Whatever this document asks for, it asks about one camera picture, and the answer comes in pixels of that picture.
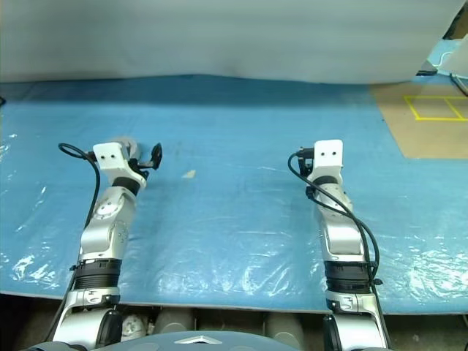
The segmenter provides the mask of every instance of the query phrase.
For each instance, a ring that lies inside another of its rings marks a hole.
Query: yellow square marking
[[[468,118],[463,116],[461,112],[453,106],[453,104],[450,102],[450,100],[461,100],[461,99],[466,99],[466,97],[447,97],[443,95],[404,95],[403,96],[404,101],[408,104],[411,112],[413,115],[415,115],[416,121],[468,121]],[[447,104],[447,106],[452,110],[452,112],[455,114],[456,117],[424,117],[419,114],[419,112],[416,110],[415,106],[413,105],[412,101],[414,99],[441,99],[444,100],[444,102]]]

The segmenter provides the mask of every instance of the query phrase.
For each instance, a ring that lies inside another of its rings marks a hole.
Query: black cable
[[[461,82],[460,78],[452,73],[448,75],[450,77],[450,80],[452,81],[453,84],[461,91],[461,93],[468,97],[468,90],[467,87]]]
[[[60,151],[64,152],[65,154],[77,158],[77,159],[84,159],[89,162],[89,164],[93,167],[94,174],[96,176],[96,183],[94,185],[94,193],[93,193],[93,198],[91,200],[91,205],[89,206],[89,211],[88,211],[88,216],[86,217],[85,221],[85,226],[84,228],[88,227],[89,222],[91,221],[91,218],[93,216],[93,211],[94,211],[94,206],[96,205],[97,201],[97,196],[99,194],[99,188],[101,187],[101,175],[99,174],[99,169],[97,168],[96,164],[94,163],[94,160],[84,152],[83,150],[80,150],[76,146],[66,144],[66,143],[60,143],[58,145],[58,148]],[[60,315],[62,311],[64,310],[65,307],[65,302],[67,301],[67,296],[70,290],[73,288],[73,284],[75,283],[75,276],[76,276],[76,270],[75,266],[72,266],[70,270],[73,272],[72,278],[70,279],[67,289],[65,290],[65,295],[64,298],[62,298],[60,306],[58,307],[56,313],[53,316],[52,322],[50,324],[50,327],[48,329],[47,334],[45,335],[44,342],[48,341],[50,336],[52,335],[52,332],[55,330],[56,325],[59,321]]]
[[[324,203],[321,203],[318,200],[316,200],[315,203],[318,203],[319,205],[322,205],[322,206],[326,207],[327,209],[332,210],[332,211],[334,211],[334,212],[336,212],[338,214],[343,214],[344,216],[346,216],[346,217],[350,218],[351,220],[353,220],[356,227],[359,230],[359,233],[361,234],[361,240],[363,242],[363,248],[364,248],[364,258],[365,258],[366,262],[369,263],[368,264],[368,270],[367,270],[368,275],[369,275],[369,284],[371,286],[372,292],[375,295],[375,299],[376,299],[376,302],[377,302],[377,311],[379,313],[380,322],[382,323],[382,328],[383,328],[383,332],[385,334],[387,346],[388,346],[388,348],[391,348],[390,336],[388,334],[387,325],[385,324],[385,320],[383,318],[382,307],[380,306],[380,300],[379,300],[379,296],[377,294],[377,288],[375,287],[375,281],[374,281],[374,277],[375,277],[375,274],[377,273],[377,268],[378,268],[378,264],[379,264],[379,261],[380,261],[380,253],[379,253],[377,241],[375,240],[375,237],[372,234],[372,232],[370,231],[369,227],[364,222],[362,222],[360,219],[358,219],[354,215],[354,213],[345,204],[343,204],[342,201],[340,201],[338,198],[334,197],[332,194],[330,194],[326,190],[324,190],[321,187],[317,186],[316,184],[311,182],[306,177],[302,176],[297,170],[295,170],[293,168],[293,166],[291,165],[291,161],[293,160],[294,157],[299,157],[298,154],[299,154],[299,152],[295,152],[294,154],[291,154],[291,156],[287,159],[287,166],[290,169],[290,171],[295,176],[297,176],[299,179],[301,179],[306,184],[308,184],[313,190],[321,192],[326,197],[328,197],[329,199],[334,201],[336,204],[338,204],[343,209],[343,211],[340,211],[337,208],[333,208],[333,207],[328,206],[328,205],[326,205]],[[376,262],[376,265],[375,265],[374,269],[371,269],[369,246],[367,244],[366,234],[365,234],[364,230],[368,233],[368,235],[369,235],[369,237],[370,237],[370,239],[372,241],[372,245],[374,246],[374,255],[375,255],[375,262]]]

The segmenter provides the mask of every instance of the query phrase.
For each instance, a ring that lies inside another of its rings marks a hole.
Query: white backdrop
[[[1,81],[409,80],[464,0],[3,0]]]

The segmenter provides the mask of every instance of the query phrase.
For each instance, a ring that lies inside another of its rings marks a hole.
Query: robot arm
[[[317,203],[320,222],[325,298],[332,311],[324,319],[325,351],[385,349],[387,332],[374,287],[377,267],[369,259],[364,224],[352,215],[342,188],[343,143],[318,141],[296,156],[300,173],[291,170],[309,184],[306,194]]]
[[[136,208],[136,197],[146,187],[147,171],[157,169],[162,148],[156,145],[151,161],[137,163],[137,144],[121,142],[98,144],[90,153],[111,186],[94,207],[93,216],[81,236],[75,282],[66,302],[54,341],[77,344],[87,350],[104,347],[121,338],[121,315],[115,310],[120,300],[118,278]]]

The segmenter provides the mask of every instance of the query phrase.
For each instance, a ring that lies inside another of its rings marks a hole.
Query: floor
[[[58,301],[0,295],[1,349],[22,350],[41,342]],[[123,313],[156,314],[156,309],[122,306]],[[199,330],[263,333],[265,313],[251,311],[196,311]],[[305,350],[323,350],[322,315],[302,314]],[[460,315],[387,316],[393,348],[401,351],[464,351],[468,325]]]

